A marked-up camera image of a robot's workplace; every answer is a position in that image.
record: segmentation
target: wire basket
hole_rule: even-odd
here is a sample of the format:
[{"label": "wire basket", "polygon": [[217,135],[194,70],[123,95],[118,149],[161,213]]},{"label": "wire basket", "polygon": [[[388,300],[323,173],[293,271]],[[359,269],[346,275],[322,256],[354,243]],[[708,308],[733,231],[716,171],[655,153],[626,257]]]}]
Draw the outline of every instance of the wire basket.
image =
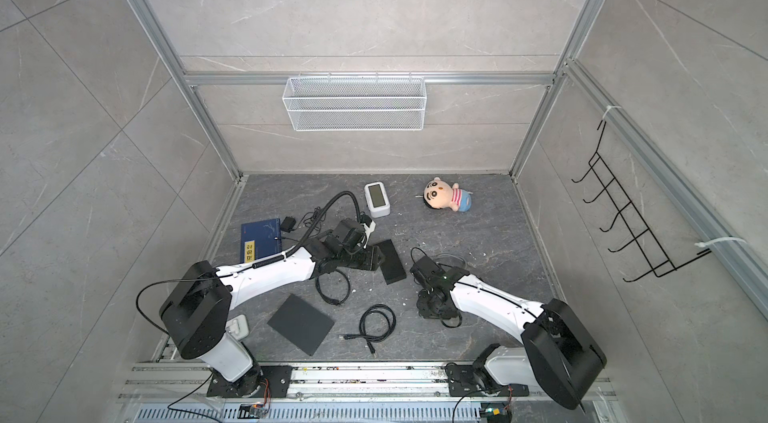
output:
[{"label": "wire basket", "polygon": [[283,103],[296,131],[421,130],[427,90],[411,76],[297,76]]}]

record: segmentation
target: dark gray floor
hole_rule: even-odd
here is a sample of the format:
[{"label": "dark gray floor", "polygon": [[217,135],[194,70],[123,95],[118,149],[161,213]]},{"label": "dark gray floor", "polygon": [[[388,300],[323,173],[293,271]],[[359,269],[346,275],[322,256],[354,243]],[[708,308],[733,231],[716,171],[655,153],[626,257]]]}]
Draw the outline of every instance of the dark gray floor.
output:
[{"label": "dark gray floor", "polygon": [[[463,256],[468,270],[486,283],[526,299],[547,302],[552,290],[523,208],[505,175],[439,175],[449,183],[458,181],[462,189],[473,192],[472,207],[466,213],[450,209],[430,209],[422,198],[427,175],[259,175],[250,176],[240,197],[215,265],[237,264],[240,257],[240,225],[268,218],[301,218],[315,206],[324,206],[344,189],[353,191],[361,209],[367,212],[363,187],[383,181],[389,194],[392,213],[376,220],[371,240],[392,239],[400,259],[411,266],[410,248],[418,246],[427,254],[453,253]],[[331,207],[323,229],[332,229],[342,218],[353,217],[351,200],[344,197]],[[301,231],[290,236],[298,237]],[[460,328],[444,328],[438,320],[425,320],[416,311],[419,287],[408,279],[392,285],[384,283],[380,272],[344,269],[355,290],[341,307],[324,303],[314,282],[293,283],[251,299],[238,306],[232,317],[245,314],[251,328],[244,343],[259,361],[349,361],[374,358],[364,341],[341,340],[339,335],[356,333],[361,314],[375,303],[389,305],[397,315],[395,332],[376,344],[376,358],[386,360],[468,360],[487,345],[498,342],[519,346],[511,335],[475,315],[464,315]],[[346,286],[339,275],[322,276],[324,293],[336,298]],[[285,301],[296,294],[311,303],[336,323],[313,356],[307,356],[278,335],[267,320]],[[378,333],[379,319],[369,318],[371,333]]]}]

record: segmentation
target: plush toy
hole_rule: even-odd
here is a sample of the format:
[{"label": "plush toy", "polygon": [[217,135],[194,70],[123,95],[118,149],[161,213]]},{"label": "plush toy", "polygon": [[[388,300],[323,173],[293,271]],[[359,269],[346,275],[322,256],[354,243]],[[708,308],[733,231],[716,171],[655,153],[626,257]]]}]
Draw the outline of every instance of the plush toy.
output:
[{"label": "plush toy", "polygon": [[471,193],[435,178],[424,188],[424,203],[431,208],[450,208],[453,211],[466,211],[472,206]]}]

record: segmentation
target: yellow label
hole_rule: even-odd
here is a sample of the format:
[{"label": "yellow label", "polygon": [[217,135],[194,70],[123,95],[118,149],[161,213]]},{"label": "yellow label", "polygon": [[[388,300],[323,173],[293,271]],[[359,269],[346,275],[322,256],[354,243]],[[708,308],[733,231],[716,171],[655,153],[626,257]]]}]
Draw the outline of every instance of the yellow label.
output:
[{"label": "yellow label", "polygon": [[254,261],[256,261],[256,241],[246,241],[244,263],[251,263]]}]

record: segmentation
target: blue notebook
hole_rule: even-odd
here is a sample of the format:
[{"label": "blue notebook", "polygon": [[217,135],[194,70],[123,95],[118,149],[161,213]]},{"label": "blue notebook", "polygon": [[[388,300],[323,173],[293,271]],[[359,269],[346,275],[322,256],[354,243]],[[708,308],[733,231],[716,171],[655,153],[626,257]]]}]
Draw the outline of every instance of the blue notebook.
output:
[{"label": "blue notebook", "polygon": [[251,263],[283,251],[280,220],[265,219],[240,225],[240,261]]}]

